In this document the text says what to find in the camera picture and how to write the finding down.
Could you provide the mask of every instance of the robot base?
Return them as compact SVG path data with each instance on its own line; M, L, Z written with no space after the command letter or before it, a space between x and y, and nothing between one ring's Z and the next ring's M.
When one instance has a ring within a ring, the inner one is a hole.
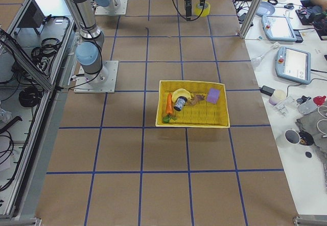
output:
M98 83L95 85L91 85L89 83L77 86L74 88L75 93L114 93L114 89L116 86L117 80L117 72L118 72L118 61L103 61L103 67L109 72L108 79L104 83ZM78 72L79 74L83 74L84 70L80 67ZM77 78L76 85L83 84L86 82L85 77Z
M102 6L98 6L96 8L95 15L126 15L126 10L127 10L127 0L120 0L121 5L118 9L116 10L106 10Z

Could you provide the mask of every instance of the red object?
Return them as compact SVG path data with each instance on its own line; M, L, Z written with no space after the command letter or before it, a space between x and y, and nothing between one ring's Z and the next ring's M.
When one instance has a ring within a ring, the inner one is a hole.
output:
M313 102L317 104L317 106L323 105L325 102L326 96L317 96L313 98Z

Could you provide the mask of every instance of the person's arm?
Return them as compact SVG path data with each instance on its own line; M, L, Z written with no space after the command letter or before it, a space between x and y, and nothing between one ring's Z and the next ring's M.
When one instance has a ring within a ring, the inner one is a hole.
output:
M327 0L311 0L313 5L319 5L322 10L327 10Z

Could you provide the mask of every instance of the wicker basket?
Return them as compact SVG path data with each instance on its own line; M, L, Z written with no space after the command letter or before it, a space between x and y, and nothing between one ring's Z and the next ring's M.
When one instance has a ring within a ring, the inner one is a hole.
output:
M164 123L162 118L166 116L167 96L179 88L187 91L205 95L210 88L220 90L217 104L200 101L194 106L185 105L182 111L174 111L176 120ZM159 103L155 126L158 127L202 127L202 128L229 128L229 115L227 109L225 85L214 82L187 81L187 80L160 80Z

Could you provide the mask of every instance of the cup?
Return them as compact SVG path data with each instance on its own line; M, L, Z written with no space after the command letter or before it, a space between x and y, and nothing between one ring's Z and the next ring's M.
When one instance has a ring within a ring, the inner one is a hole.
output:
M301 140L300 140L301 145L312 146L315 143L313 136L310 133L308 133L306 131L300 131L298 134L301 137Z
M276 105L278 103L280 103L282 100L286 99L286 93L285 91L281 90L281 89L276 89L273 94L271 95L271 97L269 98L269 103L271 105Z
M292 147L300 143L301 137L294 129L288 129L283 132L278 138L276 138L276 144L279 147Z

